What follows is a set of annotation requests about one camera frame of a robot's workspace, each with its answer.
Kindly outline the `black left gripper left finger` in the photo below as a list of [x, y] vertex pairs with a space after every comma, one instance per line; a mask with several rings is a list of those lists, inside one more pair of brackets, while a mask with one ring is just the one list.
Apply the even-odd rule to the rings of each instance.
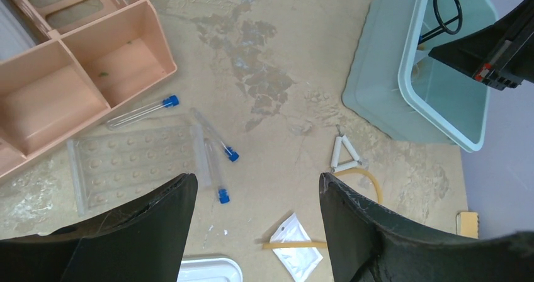
[[176, 281], [198, 181], [151, 192], [49, 235], [1, 241], [2, 281]]

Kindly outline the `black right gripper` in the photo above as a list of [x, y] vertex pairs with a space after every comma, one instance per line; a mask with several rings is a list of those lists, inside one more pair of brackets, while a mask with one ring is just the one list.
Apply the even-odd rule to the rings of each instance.
[[428, 52], [429, 57], [497, 90], [533, 82], [533, 0], [477, 32]]

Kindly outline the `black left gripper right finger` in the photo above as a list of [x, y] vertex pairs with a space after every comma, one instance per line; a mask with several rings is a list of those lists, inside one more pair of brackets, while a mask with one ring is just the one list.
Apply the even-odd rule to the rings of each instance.
[[533, 233], [489, 240], [443, 232], [319, 177], [335, 281], [532, 281]]

